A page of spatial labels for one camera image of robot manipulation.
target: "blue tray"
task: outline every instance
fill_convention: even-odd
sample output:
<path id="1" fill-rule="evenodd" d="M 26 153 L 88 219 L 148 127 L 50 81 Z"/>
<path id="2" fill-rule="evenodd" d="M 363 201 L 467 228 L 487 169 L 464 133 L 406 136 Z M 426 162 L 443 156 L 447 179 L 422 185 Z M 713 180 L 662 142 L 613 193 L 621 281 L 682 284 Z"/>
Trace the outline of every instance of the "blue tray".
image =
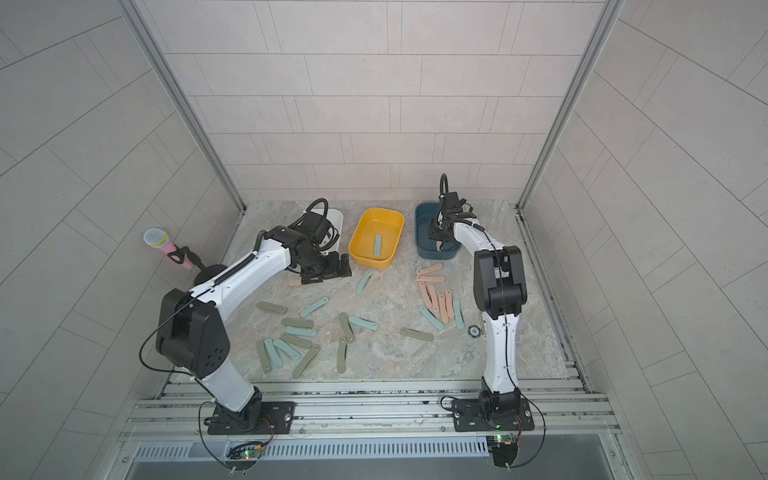
<path id="1" fill-rule="evenodd" d="M 449 260 L 455 257 L 458 249 L 462 247 L 458 242 L 446 242 L 442 245 L 442 250 L 437 251 L 437 243 L 427 237 L 429 221 L 435 218 L 439 208 L 440 204 L 425 202 L 419 204 L 415 210 L 416 250 L 421 258 L 427 260 Z"/>

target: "yellow tray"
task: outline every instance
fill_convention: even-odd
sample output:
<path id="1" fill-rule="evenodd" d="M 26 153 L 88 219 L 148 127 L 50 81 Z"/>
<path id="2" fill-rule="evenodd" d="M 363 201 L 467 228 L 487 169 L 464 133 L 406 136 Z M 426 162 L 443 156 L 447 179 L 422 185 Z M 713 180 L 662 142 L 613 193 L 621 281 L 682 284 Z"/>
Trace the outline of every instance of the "yellow tray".
<path id="1" fill-rule="evenodd" d="M 386 268 L 392 263 L 406 219 L 400 212 L 369 208 L 363 212 L 349 242 L 349 255 L 355 263 L 370 268 Z M 373 254 L 376 234 L 382 236 L 381 255 Z"/>

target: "metal vent grille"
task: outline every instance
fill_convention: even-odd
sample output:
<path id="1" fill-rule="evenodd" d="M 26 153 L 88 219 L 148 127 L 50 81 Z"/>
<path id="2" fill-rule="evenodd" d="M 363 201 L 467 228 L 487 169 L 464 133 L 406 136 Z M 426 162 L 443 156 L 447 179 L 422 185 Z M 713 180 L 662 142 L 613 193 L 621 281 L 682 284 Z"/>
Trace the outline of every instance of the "metal vent grille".
<path id="1" fill-rule="evenodd" d="M 206 441 L 217 455 L 244 441 Z M 142 442 L 135 462 L 204 462 L 213 459 L 201 452 L 200 442 Z M 276 439 L 262 460 L 310 460 L 320 458 L 444 458 L 487 457 L 483 437 L 421 437 L 388 439 Z"/>

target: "pink microphone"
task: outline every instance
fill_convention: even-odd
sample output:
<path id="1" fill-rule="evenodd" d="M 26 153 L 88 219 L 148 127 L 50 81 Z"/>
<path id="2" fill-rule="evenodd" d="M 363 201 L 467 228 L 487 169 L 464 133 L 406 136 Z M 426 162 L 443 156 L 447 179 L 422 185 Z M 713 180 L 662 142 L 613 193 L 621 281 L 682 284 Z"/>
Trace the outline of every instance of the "pink microphone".
<path id="1" fill-rule="evenodd" d="M 163 253 L 168 255 L 171 260 L 179 263 L 187 270 L 192 270 L 194 264 L 189 259 L 188 255 L 184 255 L 179 251 L 173 242 L 168 238 L 168 234 L 161 228 L 151 228 L 144 232 L 144 242 L 152 248 L 159 248 Z"/>

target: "marble surface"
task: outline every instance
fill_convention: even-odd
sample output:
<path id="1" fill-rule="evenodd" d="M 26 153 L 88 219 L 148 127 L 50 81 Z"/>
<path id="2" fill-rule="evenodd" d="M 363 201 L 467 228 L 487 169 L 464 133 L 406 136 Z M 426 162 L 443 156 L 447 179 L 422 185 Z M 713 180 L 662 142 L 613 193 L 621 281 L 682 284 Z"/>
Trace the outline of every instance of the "marble surface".
<path id="1" fill-rule="evenodd" d="M 317 357 L 304 370 L 301 379 L 479 379 L 485 369 L 484 337 L 473 339 L 467 334 L 469 325 L 479 325 L 479 311 L 472 295 L 472 255 L 461 249 L 452 260 L 443 261 L 441 271 L 445 283 L 437 283 L 439 293 L 453 290 L 461 300 L 465 328 L 457 329 L 451 321 L 442 331 L 437 330 L 419 313 L 422 305 L 415 271 L 435 263 L 424 260 L 416 252 L 414 239 L 414 209 L 417 201 L 331 201 L 331 208 L 344 214 L 339 240 L 340 253 L 347 246 L 362 213 L 370 207 L 397 210 L 406 219 L 395 258 L 389 268 L 373 269 L 364 292 L 355 293 L 366 267 L 350 258 L 352 276 L 327 280 L 305 286 L 288 286 L 294 273 L 282 272 L 267 280 L 242 302 L 227 324 L 230 355 L 235 365 L 251 381 L 291 379 L 297 362 L 287 359 L 285 365 L 272 372 L 262 372 L 254 345 L 265 338 L 279 338 L 285 331 L 280 320 L 298 316 L 308 305 L 323 296 L 330 301 L 315 310 L 309 319 L 318 331 L 314 343 L 321 345 Z M 299 217 L 309 202 L 254 202 L 233 238 L 225 258 L 229 265 L 253 248 L 259 230 L 286 225 Z M 563 378 L 566 376 L 564 358 L 555 338 L 551 321 L 533 274 L 525 245 L 515 222 L 513 209 L 505 200 L 484 200 L 473 203 L 478 219 L 488 232 L 507 245 L 517 245 L 525 257 L 528 302 L 523 307 L 517 336 L 517 370 L 522 379 Z M 256 308 L 259 301 L 288 307 L 288 313 L 278 315 Z M 336 351 L 342 335 L 338 315 L 357 315 L 379 324 L 377 331 L 352 325 L 356 341 L 350 343 L 346 354 L 346 371 L 336 371 Z M 432 342 L 405 337 L 402 327 L 435 335 Z M 305 350 L 297 348 L 302 354 Z"/>

